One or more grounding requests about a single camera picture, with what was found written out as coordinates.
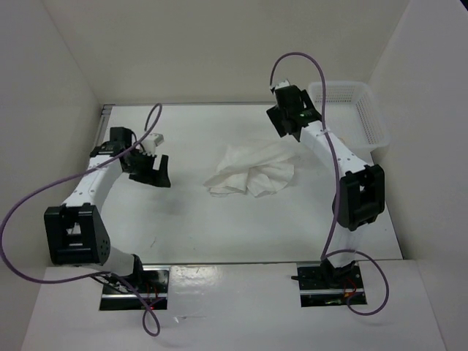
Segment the white pleated skirt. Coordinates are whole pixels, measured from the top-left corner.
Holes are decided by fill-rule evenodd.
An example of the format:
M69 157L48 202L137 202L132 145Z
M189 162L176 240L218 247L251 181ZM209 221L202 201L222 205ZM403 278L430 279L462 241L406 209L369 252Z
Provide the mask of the white pleated skirt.
M285 188L295 173L295 152L283 142L253 140L229 145L215 173L204 182L214 197L273 195Z

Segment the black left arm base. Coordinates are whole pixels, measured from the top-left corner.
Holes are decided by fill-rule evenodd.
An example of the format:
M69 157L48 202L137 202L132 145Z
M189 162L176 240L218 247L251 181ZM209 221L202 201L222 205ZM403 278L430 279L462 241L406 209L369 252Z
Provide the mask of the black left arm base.
M99 310L104 312L137 311L145 307L138 297L123 283L111 276L96 278L102 285ZM144 265L142 278L136 283L127 280L153 310L167 310L170 267L168 265Z

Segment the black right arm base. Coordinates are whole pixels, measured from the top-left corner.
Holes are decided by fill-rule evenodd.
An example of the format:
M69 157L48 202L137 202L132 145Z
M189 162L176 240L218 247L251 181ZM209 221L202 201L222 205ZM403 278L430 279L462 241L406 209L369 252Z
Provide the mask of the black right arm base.
M297 265L297 272L290 277L298 283L302 307L366 305L366 295L361 270L355 265L344 277L326 279L319 263Z

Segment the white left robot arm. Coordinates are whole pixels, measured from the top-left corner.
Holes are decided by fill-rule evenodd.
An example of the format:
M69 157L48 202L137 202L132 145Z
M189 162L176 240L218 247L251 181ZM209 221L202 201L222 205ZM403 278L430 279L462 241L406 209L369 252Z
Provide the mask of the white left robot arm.
M113 127L110 138L90 153L88 174L59 206L44 214L51 261L54 265L91 266L119 276L129 292L137 292L146 282L143 264L136 254L112 246L101 217L104 202L121 174L141 184L160 188L171 186L168 156L156 155L164 137L149 134L139 146L133 146L134 133L125 127Z

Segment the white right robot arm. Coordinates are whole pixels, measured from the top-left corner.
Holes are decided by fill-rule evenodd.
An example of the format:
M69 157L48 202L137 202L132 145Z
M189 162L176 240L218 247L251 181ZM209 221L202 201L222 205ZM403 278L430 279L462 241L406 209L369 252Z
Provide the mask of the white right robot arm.
M276 104L267 115L280 137L292 135L331 171L336 185L332 223L320 258L320 278L339 286L355 265L363 232L385 209L385 173L356 156L326 126L324 108L288 81L271 87Z

